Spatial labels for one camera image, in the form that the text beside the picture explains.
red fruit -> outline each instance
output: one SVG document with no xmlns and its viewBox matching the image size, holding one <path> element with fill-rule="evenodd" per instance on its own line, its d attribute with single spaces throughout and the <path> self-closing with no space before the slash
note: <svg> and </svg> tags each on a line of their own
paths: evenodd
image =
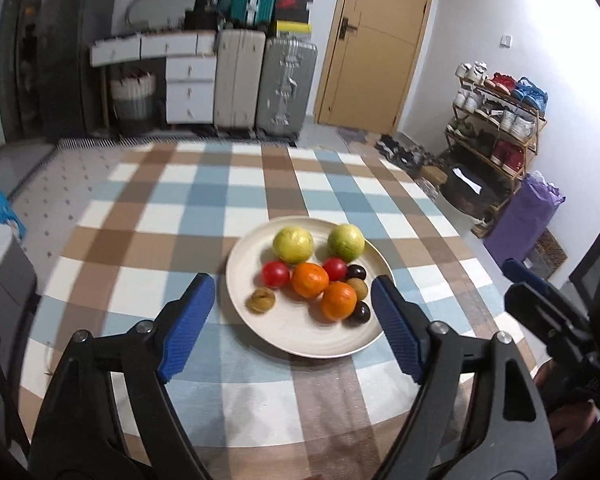
<svg viewBox="0 0 600 480">
<path fill-rule="evenodd" d="M 290 279 L 289 268 L 282 262 L 269 262 L 262 267 L 262 281 L 269 288 L 285 286 Z"/>
<path fill-rule="evenodd" d="M 329 258 L 322 269 L 327 271 L 330 282 L 339 282 L 347 275 L 347 263 L 340 258 Z"/>
</svg>

white desk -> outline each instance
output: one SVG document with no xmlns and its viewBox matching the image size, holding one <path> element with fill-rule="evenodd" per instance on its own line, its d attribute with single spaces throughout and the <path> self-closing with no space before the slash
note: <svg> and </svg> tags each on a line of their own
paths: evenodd
<svg viewBox="0 0 600 480">
<path fill-rule="evenodd" d="M 211 31 L 137 34 L 97 41 L 91 66 L 100 67 L 104 125 L 108 120 L 106 67 L 128 61 L 167 58 L 167 123 L 212 123 L 215 94 L 215 33 Z"/>
</svg>

black olive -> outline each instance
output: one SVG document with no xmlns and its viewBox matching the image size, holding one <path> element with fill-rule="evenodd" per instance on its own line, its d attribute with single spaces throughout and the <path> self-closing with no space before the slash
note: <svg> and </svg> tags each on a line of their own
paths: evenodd
<svg viewBox="0 0 600 480">
<path fill-rule="evenodd" d="M 358 278 L 364 282 L 366 280 L 365 267 L 355 264 L 347 267 L 347 280 L 350 280 L 351 278 Z"/>
<path fill-rule="evenodd" d="M 347 321 L 353 323 L 366 323 L 370 319 L 371 308 L 364 301 L 358 301 L 351 316 L 347 317 Z"/>
</svg>

door lock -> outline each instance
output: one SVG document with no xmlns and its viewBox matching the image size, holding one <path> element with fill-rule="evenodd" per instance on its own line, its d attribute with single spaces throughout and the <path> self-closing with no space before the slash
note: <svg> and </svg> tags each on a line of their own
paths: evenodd
<svg viewBox="0 0 600 480">
<path fill-rule="evenodd" d="M 348 30 L 357 30 L 357 27 L 354 27 L 353 25 L 349 25 L 348 18 L 342 18 L 342 25 L 340 25 L 340 34 L 339 34 L 339 38 L 341 40 L 347 39 L 347 31 Z"/>
</svg>

door frame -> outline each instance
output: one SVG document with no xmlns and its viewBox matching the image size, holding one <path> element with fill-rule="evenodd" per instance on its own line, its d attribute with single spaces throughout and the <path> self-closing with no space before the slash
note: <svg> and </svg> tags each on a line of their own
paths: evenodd
<svg viewBox="0 0 600 480">
<path fill-rule="evenodd" d="M 416 51 L 413 56 L 413 63 L 411 64 L 411 70 L 409 71 L 409 77 L 407 78 L 407 82 L 402 92 L 402 98 L 400 100 L 400 108 L 398 109 L 398 116 L 396 117 L 395 122 L 393 123 L 393 127 L 391 129 L 392 134 L 395 134 L 398 131 L 398 125 L 400 123 L 401 113 L 404 110 L 404 105 L 407 100 L 407 96 L 409 94 L 409 90 L 411 89 L 411 82 L 413 81 L 413 75 L 416 70 L 417 62 L 419 61 L 419 57 L 422 49 L 422 41 L 424 40 L 424 33 L 427 30 L 427 24 L 429 23 L 429 15 L 431 12 L 431 1 L 427 0 L 427 7 L 425 8 L 424 17 L 422 18 L 422 25 L 420 27 L 420 32 L 417 38 Z M 339 34 L 339 26 L 340 21 L 342 20 L 342 14 L 344 12 L 344 3 L 345 0 L 337 0 L 336 7 L 333 12 L 333 20 L 331 21 L 331 31 L 329 33 L 329 40 L 327 42 L 327 50 L 324 55 L 324 63 L 322 65 L 322 70 L 320 73 L 320 83 L 318 85 L 318 92 L 315 97 L 315 110 L 314 117 L 315 122 L 318 124 L 327 124 L 323 122 L 321 119 L 322 109 L 324 106 L 324 94 L 327 89 L 327 81 L 329 79 L 329 72 L 331 72 L 331 64 L 333 63 L 333 54 L 336 50 L 336 41 L 337 35 Z"/>
</svg>

